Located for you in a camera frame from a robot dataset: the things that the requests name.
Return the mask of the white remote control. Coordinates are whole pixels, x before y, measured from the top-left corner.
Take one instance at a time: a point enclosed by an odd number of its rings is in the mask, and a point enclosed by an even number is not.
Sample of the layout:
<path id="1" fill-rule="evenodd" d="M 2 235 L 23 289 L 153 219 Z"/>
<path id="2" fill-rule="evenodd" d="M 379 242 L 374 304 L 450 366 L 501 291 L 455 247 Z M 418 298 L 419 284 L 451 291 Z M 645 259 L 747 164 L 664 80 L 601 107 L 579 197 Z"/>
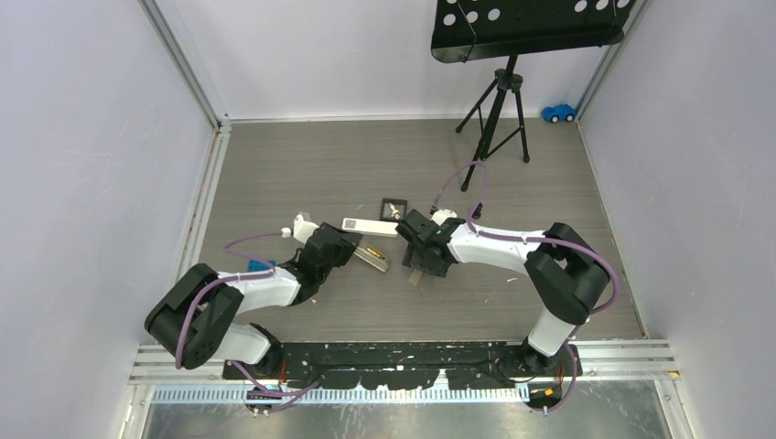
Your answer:
<path id="1" fill-rule="evenodd" d="M 341 228 L 362 235 L 395 238 L 398 236 L 397 224 L 390 221 L 344 218 Z"/>
<path id="2" fill-rule="evenodd" d="M 372 268 L 378 270 L 379 272 L 386 273 L 390 266 L 387 257 L 384 254 L 383 254 L 384 258 L 375 257 L 369 254 L 368 252 L 366 252 L 364 250 L 364 247 L 372 247 L 372 246 L 358 246 L 354 251 L 354 255 L 357 256 L 362 261 L 368 263 Z"/>

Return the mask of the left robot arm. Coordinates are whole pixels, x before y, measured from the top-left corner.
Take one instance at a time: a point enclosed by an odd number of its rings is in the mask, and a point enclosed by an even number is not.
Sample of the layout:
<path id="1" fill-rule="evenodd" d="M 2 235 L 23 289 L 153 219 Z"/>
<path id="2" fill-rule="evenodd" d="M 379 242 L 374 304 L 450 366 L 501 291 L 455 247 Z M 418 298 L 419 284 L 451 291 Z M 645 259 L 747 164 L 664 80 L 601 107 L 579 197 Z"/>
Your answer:
<path id="1" fill-rule="evenodd" d="M 197 263 L 149 312 L 145 331 L 173 356 L 176 368 L 224 360 L 245 365 L 260 379 L 273 377 L 281 364 L 281 342 L 258 324 L 235 323 L 235 317 L 306 302 L 333 269 L 348 263 L 362 240 L 361 234 L 328 223 L 282 228 L 276 234 L 299 240 L 292 259 L 264 261 L 264 270 L 248 273 L 223 273 Z"/>

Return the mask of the beige battery cover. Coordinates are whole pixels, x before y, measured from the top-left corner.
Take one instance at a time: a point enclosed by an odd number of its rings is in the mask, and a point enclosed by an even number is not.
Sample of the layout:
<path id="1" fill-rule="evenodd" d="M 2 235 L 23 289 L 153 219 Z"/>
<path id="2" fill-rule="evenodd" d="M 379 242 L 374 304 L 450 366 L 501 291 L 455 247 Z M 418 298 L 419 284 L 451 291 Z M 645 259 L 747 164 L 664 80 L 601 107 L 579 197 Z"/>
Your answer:
<path id="1" fill-rule="evenodd" d="M 412 285 L 418 285 L 424 272 L 419 268 L 414 268 L 411 272 L 408 282 Z"/>

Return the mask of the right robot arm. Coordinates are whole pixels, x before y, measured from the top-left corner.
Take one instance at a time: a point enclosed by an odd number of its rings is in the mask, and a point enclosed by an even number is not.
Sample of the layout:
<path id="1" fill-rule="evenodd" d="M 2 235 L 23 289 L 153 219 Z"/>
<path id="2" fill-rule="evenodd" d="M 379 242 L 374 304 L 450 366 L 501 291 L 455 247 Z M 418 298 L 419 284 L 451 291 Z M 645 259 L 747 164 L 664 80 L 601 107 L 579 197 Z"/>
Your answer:
<path id="1" fill-rule="evenodd" d="M 553 369 L 563 345 L 620 295 L 613 266 L 565 223 L 556 222 L 547 230 L 502 230 L 451 210 L 426 217 L 413 209 L 396 229 L 407 242 L 404 266 L 424 274 L 444 278 L 454 264 L 475 263 L 531 280 L 544 307 L 522 352 L 523 365 L 534 375 Z"/>

